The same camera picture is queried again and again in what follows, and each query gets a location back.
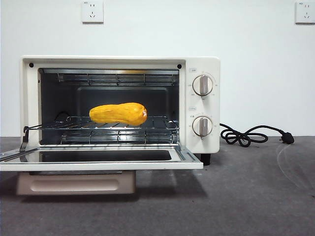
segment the temperature dial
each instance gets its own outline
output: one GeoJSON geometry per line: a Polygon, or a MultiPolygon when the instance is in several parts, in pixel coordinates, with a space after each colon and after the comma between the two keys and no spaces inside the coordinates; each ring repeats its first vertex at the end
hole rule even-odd
{"type": "Polygon", "coordinates": [[[212,80],[207,75],[200,75],[193,80],[192,89],[200,96],[206,96],[212,91],[212,80]]]}
{"type": "Polygon", "coordinates": [[[192,122],[192,129],[196,135],[205,137],[212,131],[212,122],[207,117],[197,117],[192,122]]]}

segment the oven foot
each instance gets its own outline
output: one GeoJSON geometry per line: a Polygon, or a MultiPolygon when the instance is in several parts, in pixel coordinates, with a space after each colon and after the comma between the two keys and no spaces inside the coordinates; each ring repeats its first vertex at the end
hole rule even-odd
{"type": "Polygon", "coordinates": [[[211,159],[211,154],[200,154],[200,161],[203,163],[204,166],[209,166],[210,165],[210,159],[211,159]]]}

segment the oven door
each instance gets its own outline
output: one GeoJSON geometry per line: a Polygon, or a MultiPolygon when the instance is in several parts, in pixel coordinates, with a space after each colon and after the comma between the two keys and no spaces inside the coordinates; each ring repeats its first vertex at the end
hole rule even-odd
{"type": "Polygon", "coordinates": [[[186,148],[165,147],[42,147],[4,152],[1,171],[107,171],[202,169],[186,148]]]}

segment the papaya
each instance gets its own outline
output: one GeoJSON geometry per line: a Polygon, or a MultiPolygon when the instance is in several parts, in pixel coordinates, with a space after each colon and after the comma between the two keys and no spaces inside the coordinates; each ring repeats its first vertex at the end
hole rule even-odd
{"type": "Polygon", "coordinates": [[[147,109],[140,103],[101,105],[90,109],[89,116],[96,123],[124,123],[141,125],[147,120],[147,109]]]}

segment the wall outlet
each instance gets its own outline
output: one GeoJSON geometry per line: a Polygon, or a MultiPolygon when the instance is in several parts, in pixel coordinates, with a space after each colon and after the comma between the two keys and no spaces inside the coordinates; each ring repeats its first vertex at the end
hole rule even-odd
{"type": "Polygon", "coordinates": [[[299,1],[295,3],[295,23],[315,24],[315,1],[299,1]]]}
{"type": "Polygon", "coordinates": [[[104,23],[103,1],[84,1],[81,18],[83,23],[104,23]]]}

